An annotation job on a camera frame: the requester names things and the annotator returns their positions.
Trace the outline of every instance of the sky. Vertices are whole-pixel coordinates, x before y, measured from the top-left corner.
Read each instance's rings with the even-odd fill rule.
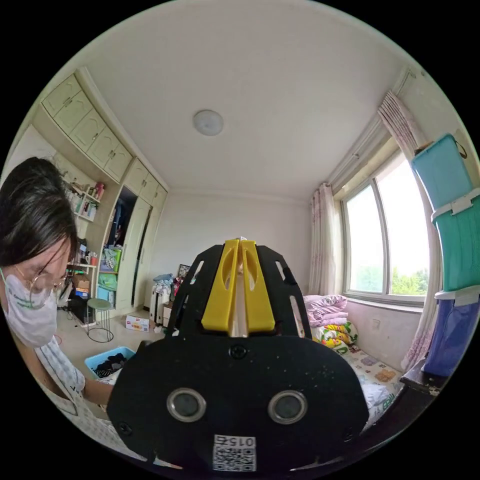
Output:
[[[379,175],[378,188],[383,202],[390,240],[391,266],[400,275],[429,269],[427,224],[420,191],[409,162]],[[383,265],[382,233],[374,193],[366,188],[349,200],[352,270],[357,265]]]

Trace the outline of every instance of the woman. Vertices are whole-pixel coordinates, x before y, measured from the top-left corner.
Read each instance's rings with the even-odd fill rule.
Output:
[[[57,294],[76,252],[77,228],[63,180],[48,160],[29,158],[0,189],[0,303],[8,327],[41,389],[74,425],[105,447],[145,460],[85,403],[107,405],[113,386],[85,378],[54,337]]]

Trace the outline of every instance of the pink curtain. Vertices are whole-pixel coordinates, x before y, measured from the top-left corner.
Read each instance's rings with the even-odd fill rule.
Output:
[[[409,110],[399,98],[389,91],[378,109],[378,114],[380,115],[383,124],[398,143],[398,146],[401,148],[405,157],[411,162],[415,155],[415,149],[424,145],[426,143],[426,138],[418,128]],[[413,338],[413,342],[401,362],[401,367],[405,371],[412,368],[419,360],[421,360],[430,347],[435,323],[437,321],[437,301],[435,299],[435,294],[441,289],[442,284],[440,243],[437,231],[431,222],[432,207],[427,193],[416,175],[415,179],[420,190],[425,212],[425,221],[428,231],[428,247],[430,251],[430,272],[428,291],[425,297],[425,304],[420,316],[418,328]]]
[[[334,198],[332,187],[323,183],[315,191],[311,206],[311,259],[309,295],[330,295],[335,288]]]

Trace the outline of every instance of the sticker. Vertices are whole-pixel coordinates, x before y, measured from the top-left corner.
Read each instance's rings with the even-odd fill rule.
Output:
[[[213,470],[220,472],[255,472],[257,444],[254,436],[215,435]]]

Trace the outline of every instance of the woman's hand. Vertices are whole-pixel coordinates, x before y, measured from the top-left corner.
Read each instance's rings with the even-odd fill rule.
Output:
[[[83,397],[93,404],[108,405],[113,389],[113,385],[86,378]]]

